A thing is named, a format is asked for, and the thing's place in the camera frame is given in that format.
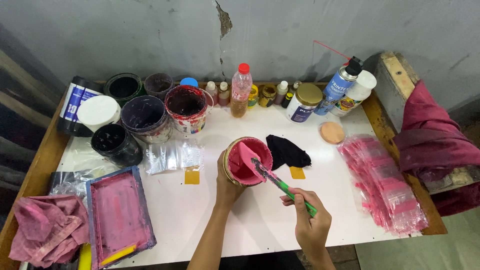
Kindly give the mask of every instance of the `maroon cloth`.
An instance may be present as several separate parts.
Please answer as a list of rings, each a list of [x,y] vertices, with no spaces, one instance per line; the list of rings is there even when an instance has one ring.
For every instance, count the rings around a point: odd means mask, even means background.
[[[420,80],[405,103],[401,132],[393,138],[400,151],[400,169],[424,182],[440,181],[452,169],[480,165],[480,149],[460,132],[458,124],[432,98]],[[480,185],[433,195],[440,215],[480,205]]]
[[[15,203],[17,234],[9,258],[37,267],[71,260],[80,244],[88,242],[88,216],[73,195],[22,197]]]

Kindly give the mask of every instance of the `black cloth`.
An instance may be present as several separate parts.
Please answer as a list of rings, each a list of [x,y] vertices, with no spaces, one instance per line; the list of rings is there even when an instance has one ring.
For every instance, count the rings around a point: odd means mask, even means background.
[[[218,270],[305,270],[294,251],[225,257]]]
[[[269,135],[267,136],[267,146],[270,152],[272,152],[272,171],[280,168],[285,163],[289,167],[297,168],[303,168],[312,164],[312,160],[307,152],[285,138]]]

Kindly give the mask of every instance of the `red spray straw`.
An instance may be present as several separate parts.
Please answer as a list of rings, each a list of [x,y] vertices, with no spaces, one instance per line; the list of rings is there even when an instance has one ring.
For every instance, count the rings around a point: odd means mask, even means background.
[[[343,56],[343,57],[347,58],[349,61],[350,61],[350,59],[351,59],[351,57],[348,57],[348,56],[346,56],[345,54],[342,54],[342,53],[340,53],[339,51],[337,51],[337,50],[334,50],[334,49],[330,48],[329,46],[327,46],[327,45],[325,45],[325,44],[322,44],[322,43],[318,42],[317,40],[314,40],[314,42],[315,42],[315,43],[318,43],[318,44],[320,44],[320,45],[322,45],[322,46],[324,46],[324,47],[326,47],[327,49],[330,49],[330,50],[332,50],[332,51],[334,51],[334,52],[338,53],[339,55],[341,55],[341,56]]]

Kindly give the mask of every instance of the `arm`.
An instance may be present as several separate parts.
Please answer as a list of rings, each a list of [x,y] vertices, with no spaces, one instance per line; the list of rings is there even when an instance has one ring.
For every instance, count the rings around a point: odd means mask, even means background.
[[[291,187],[288,190],[295,194],[295,201],[288,196],[281,196],[280,198],[285,206],[295,205],[297,210],[295,237],[305,256],[315,270],[335,270],[330,255],[325,248],[332,216],[327,212],[315,192]],[[304,201],[309,202],[317,209],[317,214],[313,218],[307,212]]]
[[[212,216],[208,221],[202,238],[198,243],[187,270],[216,270],[222,256],[223,236],[228,214],[233,204],[245,190],[244,187],[230,182],[223,169],[223,155],[217,161],[218,176],[216,178],[216,202]]]

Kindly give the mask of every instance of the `blue lid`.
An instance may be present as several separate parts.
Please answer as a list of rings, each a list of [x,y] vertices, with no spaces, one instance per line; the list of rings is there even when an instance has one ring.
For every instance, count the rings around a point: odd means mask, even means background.
[[[186,86],[194,86],[194,87],[198,87],[198,82],[197,80],[193,79],[193,78],[190,78],[190,77],[186,77],[186,78],[183,78],[181,81],[180,81],[180,85],[186,85]]]

